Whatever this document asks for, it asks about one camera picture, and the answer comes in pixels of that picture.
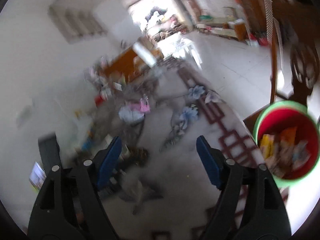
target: red and green bucket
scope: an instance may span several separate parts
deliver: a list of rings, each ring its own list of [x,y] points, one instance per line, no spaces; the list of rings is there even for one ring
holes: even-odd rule
[[[288,187],[300,182],[319,165],[319,128],[308,115],[307,108],[297,102],[276,102],[264,110],[255,123],[253,138],[258,145],[264,134],[280,133],[289,127],[297,127],[296,144],[301,140],[308,141],[306,148],[310,158],[304,166],[287,177],[273,175],[278,187]]]

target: silver screw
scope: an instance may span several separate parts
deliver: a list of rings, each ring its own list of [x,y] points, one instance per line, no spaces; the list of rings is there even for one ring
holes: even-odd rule
[[[233,159],[226,159],[226,164],[228,165],[235,165],[235,161]]]
[[[266,171],[266,170],[267,170],[267,166],[264,165],[264,164],[260,164],[260,165],[259,165],[259,168],[260,168],[261,170],[263,170],[263,171]]]
[[[60,169],[59,165],[54,165],[51,170],[52,171],[58,171]]]
[[[92,164],[92,160],[85,160],[84,162],[83,162],[83,165],[84,166],[90,166]]]

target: blue gripper pad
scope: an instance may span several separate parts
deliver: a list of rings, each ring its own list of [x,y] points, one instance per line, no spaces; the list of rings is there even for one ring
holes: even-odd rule
[[[211,155],[212,149],[203,136],[197,138],[196,148],[211,184],[220,189],[222,186],[221,172],[223,168],[220,160]]]
[[[114,137],[108,148],[99,151],[94,157],[93,162],[97,169],[98,190],[101,190],[108,185],[121,151],[121,139],[119,137]]]

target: wooden chair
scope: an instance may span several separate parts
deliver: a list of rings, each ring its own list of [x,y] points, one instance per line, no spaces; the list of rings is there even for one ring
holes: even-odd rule
[[[270,104],[275,102],[276,97],[280,97],[307,106],[307,97],[312,94],[313,86],[319,76],[320,64],[315,41],[320,38],[320,14],[315,7],[301,3],[290,4],[280,0],[263,0],[260,4],[264,5],[264,11],[266,12],[267,38],[271,53]],[[290,22],[298,37],[297,42],[292,44],[290,52],[293,92],[288,97],[276,89],[277,44],[282,46],[278,21]],[[251,133],[260,113],[270,104],[244,119],[244,124]]]

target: green bucket rim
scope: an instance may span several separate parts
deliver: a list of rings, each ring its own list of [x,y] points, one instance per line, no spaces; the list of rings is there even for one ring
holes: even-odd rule
[[[255,141],[255,143],[258,145],[258,130],[259,130],[259,127],[262,123],[262,121],[264,120],[264,118],[271,112],[271,111],[274,111],[276,109],[280,109],[282,107],[289,107],[289,108],[292,108],[302,114],[304,114],[314,125],[314,127],[316,128],[316,132],[317,132],[317,135],[318,135],[318,142],[320,141],[320,134],[319,134],[319,127],[316,125],[316,123],[314,122],[314,120],[311,118],[311,116],[308,114],[308,109],[307,107],[305,107],[304,105],[302,104],[299,104],[297,102],[294,102],[294,101],[280,101],[280,102],[276,102],[276,103],[273,103],[272,105],[270,105],[268,108],[266,108],[264,111],[262,111],[254,125],[254,129],[253,129],[253,139]],[[302,177],[300,178],[297,178],[297,179],[281,179],[275,175],[272,175],[273,176],[273,179],[275,180],[276,184],[278,187],[289,187],[289,186],[293,186],[299,182],[301,182],[303,179],[305,179],[308,175],[310,175],[310,173],[315,169],[316,166],[319,165],[319,152],[318,152],[318,158],[315,162],[315,164],[313,165],[313,167],[310,169],[310,171],[308,171],[305,175],[303,175]]]

